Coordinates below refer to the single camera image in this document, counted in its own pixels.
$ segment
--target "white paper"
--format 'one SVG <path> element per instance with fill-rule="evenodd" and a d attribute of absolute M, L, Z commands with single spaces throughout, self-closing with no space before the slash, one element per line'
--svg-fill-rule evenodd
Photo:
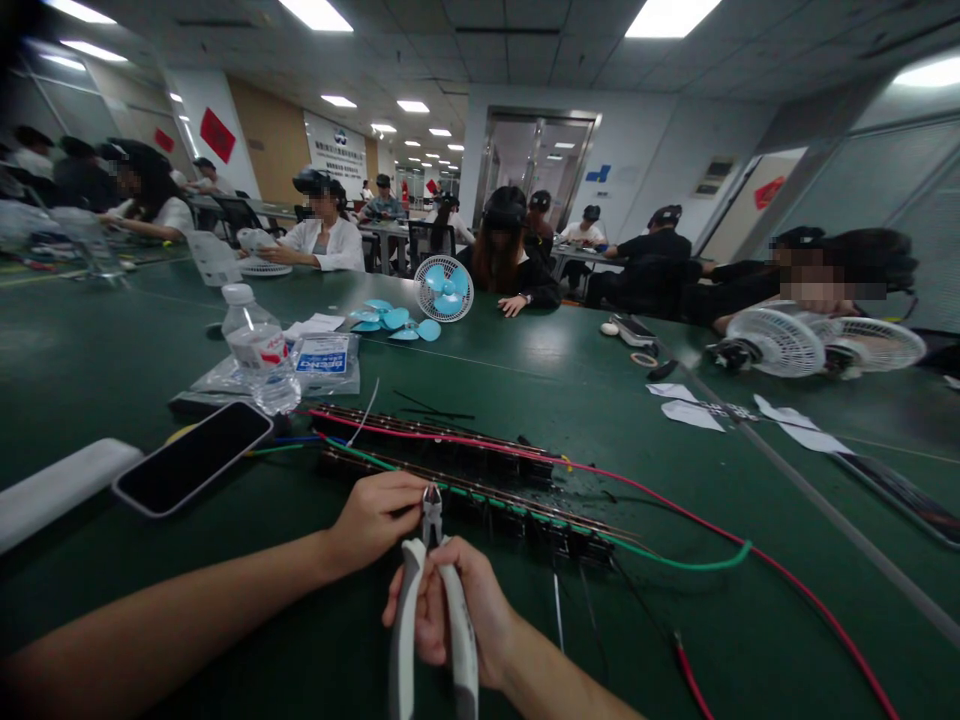
<path fill-rule="evenodd" d="M 724 429 L 720 427 L 720 423 L 714 420 L 713 415 L 711 415 L 708 410 L 697 407 L 696 405 L 691 405 L 684 400 L 674 400 L 673 402 L 664 403 L 660 406 L 660 409 L 663 410 L 663 414 L 671 420 L 693 425 L 694 427 L 702 427 L 706 430 L 725 432 Z"/>
<path fill-rule="evenodd" d="M 661 397 L 675 397 L 678 400 L 689 400 L 690 402 L 697 402 L 697 399 L 693 396 L 693 393 L 687 389 L 686 385 L 682 383 L 651 383 L 647 385 L 647 390 L 649 390 L 654 395 L 660 395 Z"/>
<path fill-rule="evenodd" d="M 856 454 L 853 450 L 833 437 L 833 435 L 827 435 L 827 433 L 821 432 L 813 423 L 813 420 L 806 415 L 801 415 L 793 408 L 775 408 L 759 395 L 754 395 L 753 400 L 757 403 L 757 407 L 760 408 L 760 412 L 771 420 L 776 420 L 777 424 L 783 428 L 783 431 L 787 433 L 787 435 L 803 445 L 807 450 Z"/>

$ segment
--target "hand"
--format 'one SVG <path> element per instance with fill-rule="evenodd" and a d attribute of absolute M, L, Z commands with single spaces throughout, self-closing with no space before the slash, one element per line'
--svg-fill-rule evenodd
<path fill-rule="evenodd" d="M 447 636 L 447 600 L 438 565 L 455 565 L 463 583 L 463 593 L 477 638 L 480 683 L 499 690 L 511 653 L 511 642 L 523 622 L 503 595 L 497 576 L 486 556 L 463 538 L 455 537 L 427 557 L 423 579 L 417 592 L 417 654 L 428 665 L 443 665 L 450 649 Z M 390 583 L 383 624 L 392 627 L 397 617 L 403 566 Z"/>
<path fill-rule="evenodd" d="M 336 577 L 365 568 L 417 527 L 428 484 L 405 472 L 357 481 L 336 524 L 326 531 Z M 405 508 L 409 509 L 404 514 L 394 516 Z"/>
<path fill-rule="evenodd" d="M 523 295 L 514 295 L 512 298 L 501 298 L 497 307 L 503 310 L 504 317 L 516 317 L 527 306 L 527 298 Z"/>

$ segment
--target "phone screen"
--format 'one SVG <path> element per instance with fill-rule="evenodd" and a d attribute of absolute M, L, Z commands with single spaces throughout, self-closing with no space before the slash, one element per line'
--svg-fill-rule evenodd
<path fill-rule="evenodd" d="M 857 474 L 865 476 L 877 489 L 904 512 L 942 536 L 947 542 L 960 545 L 960 520 L 929 495 L 873 458 L 837 453 Z"/>
<path fill-rule="evenodd" d="M 173 512 L 272 429 L 251 406 L 231 403 L 128 470 L 114 491 L 148 515 Z"/>

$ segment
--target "white banner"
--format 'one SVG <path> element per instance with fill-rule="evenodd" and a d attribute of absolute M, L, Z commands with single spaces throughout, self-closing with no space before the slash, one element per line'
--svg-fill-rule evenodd
<path fill-rule="evenodd" d="M 339 180 L 348 200 L 359 200 L 367 177 L 367 151 L 363 135 L 346 130 L 329 120 L 303 111 L 310 164 Z"/>

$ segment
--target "red wire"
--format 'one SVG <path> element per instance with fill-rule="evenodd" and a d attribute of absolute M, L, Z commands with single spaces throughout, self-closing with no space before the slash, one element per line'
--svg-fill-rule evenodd
<path fill-rule="evenodd" d="M 338 423 L 343 423 L 344 425 L 349 425 L 351 427 L 360 427 L 360 423 L 353 422 L 352 420 L 344 420 L 343 418 L 336 417 L 335 415 L 329 415 L 328 413 L 319 412 L 317 410 L 311 410 L 310 414 L 315 415 L 317 417 L 326 418 L 327 420 L 333 420 Z M 518 457 L 525 457 L 531 460 L 543 460 L 545 462 L 554 463 L 555 465 L 575 467 L 580 470 L 586 470 L 587 472 L 596 473 L 597 475 L 603 475 L 605 477 L 618 480 L 620 482 L 626 483 L 627 485 L 631 485 L 632 487 L 637 488 L 641 492 L 644 492 L 647 495 L 659 500 L 664 505 L 666 505 L 669 508 L 672 508 L 673 510 L 677 511 L 681 515 L 685 515 L 686 517 L 690 518 L 694 522 L 699 523 L 700 525 L 707 528 L 708 530 L 712 530 L 718 535 L 722 535 L 723 537 L 727 538 L 727 540 L 730 540 L 731 542 L 736 543 L 737 545 L 743 545 L 746 542 L 743 538 L 739 538 L 733 533 L 729 533 L 723 528 L 717 527 L 713 523 L 710 523 L 707 520 L 704 520 L 698 515 L 694 515 L 692 512 L 690 512 L 686 508 L 680 507 L 676 503 L 671 502 L 670 500 L 667 500 L 665 497 L 663 497 L 659 493 L 654 492 L 653 490 L 646 487 L 645 485 L 641 485 L 640 483 L 634 480 L 630 480 L 629 478 L 625 478 L 622 475 L 617 475 L 616 473 L 612 473 L 607 470 L 601 470 L 600 468 L 591 467 L 590 465 L 581 465 L 580 463 L 570 462 L 567 460 L 563 460 L 562 458 L 553 458 L 548 455 L 537 455 L 535 453 L 528 453 L 522 450 L 514 450 L 513 448 L 503 447 L 495 443 L 488 443 L 482 440 L 472 440 L 470 438 L 461 438 L 453 435 L 425 435 L 422 433 L 405 433 L 405 432 L 399 432 L 397 430 L 387 430 L 385 428 L 371 427 L 370 425 L 364 425 L 364 429 L 369 430 L 370 432 L 380 433 L 382 435 L 392 435 L 394 437 L 412 438 L 414 440 L 438 440 L 438 441 L 459 443 L 461 445 L 473 445 L 476 447 L 483 447 L 490 450 L 496 450 L 498 452 L 507 453 L 509 455 L 517 455 Z M 850 638 L 850 636 L 847 635 L 847 631 L 843 629 L 843 626 L 840 624 L 840 621 L 833 616 L 833 613 L 831 613 L 830 610 L 827 609 L 827 606 L 823 604 L 820 598 L 814 595 L 813 591 L 810 588 L 808 588 L 806 585 L 800 582 L 800 580 L 797 577 L 795 577 L 789 570 L 783 567 L 783 565 L 778 563 L 776 560 L 774 560 L 772 557 L 767 555 L 765 552 L 762 552 L 761 550 L 757 549 L 756 545 L 754 545 L 751 548 L 751 552 L 753 552 L 757 557 L 759 557 L 761 560 L 763 560 L 765 563 L 767 563 L 772 568 L 774 568 L 777 572 L 783 575 L 798 590 L 800 590 L 800 592 L 806 595 L 807 598 L 810 600 L 810 602 L 812 602 L 816 606 L 816 608 L 823 614 L 824 618 L 827 620 L 827 623 L 834 629 L 834 631 L 839 636 L 841 644 L 847 649 L 847 652 L 849 652 L 850 655 L 853 657 L 854 662 L 860 668 L 860 672 L 863 673 L 864 677 L 867 679 L 867 683 L 870 685 L 870 689 L 873 691 L 873 694 L 876 696 L 877 701 L 883 707 L 883 710 L 887 714 L 887 717 L 890 718 L 890 720 L 900 720 L 900 716 L 897 714 L 896 709 L 893 707 L 893 704 L 890 702 L 890 698 L 887 697 L 887 693 L 886 691 L 884 691 L 883 686 L 880 684 L 880 681 L 877 679 L 877 676 L 874 675 L 873 670 L 870 668 L 870 664 L 867 662 L 867 659 L 863 656 L 863 654 L 857 648 L 856 643 L 854 643 L 853 640 Z"/>

